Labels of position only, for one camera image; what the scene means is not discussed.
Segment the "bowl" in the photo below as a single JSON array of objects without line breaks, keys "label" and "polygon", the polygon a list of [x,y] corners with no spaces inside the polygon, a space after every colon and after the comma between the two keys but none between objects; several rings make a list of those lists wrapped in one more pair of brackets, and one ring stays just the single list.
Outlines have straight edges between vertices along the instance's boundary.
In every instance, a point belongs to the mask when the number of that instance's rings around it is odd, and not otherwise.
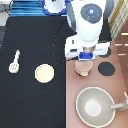
[{"label": "bowl", "polygon": [[54,77],[54,69],[48,64],[42,64],[38,66],[35,70],[35,78],[40,83],[48,83]]},{"label": "bowl", "polygon": [[109,125],[115,117],[113,98],[99,87],[83,89],[76,99],[76,111],[80,119],[91,127],[102,128]]}]

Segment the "white robot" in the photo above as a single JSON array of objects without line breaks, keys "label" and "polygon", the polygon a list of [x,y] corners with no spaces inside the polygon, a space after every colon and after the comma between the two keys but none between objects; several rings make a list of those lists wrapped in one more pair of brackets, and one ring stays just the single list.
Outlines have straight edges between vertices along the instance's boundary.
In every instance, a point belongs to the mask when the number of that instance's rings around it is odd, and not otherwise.
[{"label": "white robot", "polygon": [[113,0],[74,0],[68,4],[67,21],[77,34],[66,39],[66,59],[78,57],[78,61],[86,62],[107,54],[110,42],[98,44],[98,40],[103,20],[113,8]]},{"label": "white robot", "polygon": [[44,13],[46,15],[62,15],[66,13],[65,0],[44,0]]}]

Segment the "blue object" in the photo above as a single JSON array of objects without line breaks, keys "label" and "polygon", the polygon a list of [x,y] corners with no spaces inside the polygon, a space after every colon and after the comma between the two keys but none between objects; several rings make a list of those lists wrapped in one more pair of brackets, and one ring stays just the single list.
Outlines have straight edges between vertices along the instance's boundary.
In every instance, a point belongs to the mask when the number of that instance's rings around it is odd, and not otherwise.
[{"label": "blue object", "polygon": [[[72,0],[65,0],[66,6]],[[12,10],[10,13],[11,17],[16,16],[50,16],[57,14],[50,14],[48,12],[47,15],[44,13],[44,3],[45,0],[14,0],[12,4]],[[58,15],[66,16],[66,10],[62,10]]]},{"label": "blue object", "polygon": [[93,58],[93,53],[84,53],[80,52],[79,54],[79,59],[92,59]]},{"label": "blue object", "polygon": [[63,14],[66,14],[66,9],[63,9],[61,12],[59,13],[50,13],[47,9],[44,9],[44,13],[46,15],[63,15]]}]

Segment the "white bowl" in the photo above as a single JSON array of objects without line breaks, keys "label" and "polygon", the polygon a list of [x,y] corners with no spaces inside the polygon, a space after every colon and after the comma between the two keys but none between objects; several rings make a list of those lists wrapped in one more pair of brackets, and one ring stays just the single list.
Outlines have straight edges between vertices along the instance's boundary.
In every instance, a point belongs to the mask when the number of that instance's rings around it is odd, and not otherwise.
[{"label": "white bowl", "polygon": [[76,99],[76,111],[80,119],[91,127],[105,127],[115,117],[113,98],[108,92],[99,87],[88,87],[83,89]]}]

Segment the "metal part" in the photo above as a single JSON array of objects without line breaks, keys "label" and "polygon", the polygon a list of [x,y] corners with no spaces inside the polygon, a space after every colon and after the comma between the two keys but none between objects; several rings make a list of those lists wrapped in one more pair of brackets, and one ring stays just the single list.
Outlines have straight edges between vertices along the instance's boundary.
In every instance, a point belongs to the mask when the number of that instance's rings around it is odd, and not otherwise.
[{"label": "metal part", "polygon": [[90,52],[93,52],[95,48],[96,48],[96,45],[94,45],[93,47],[83,47],[83,52],[90,53]]}]

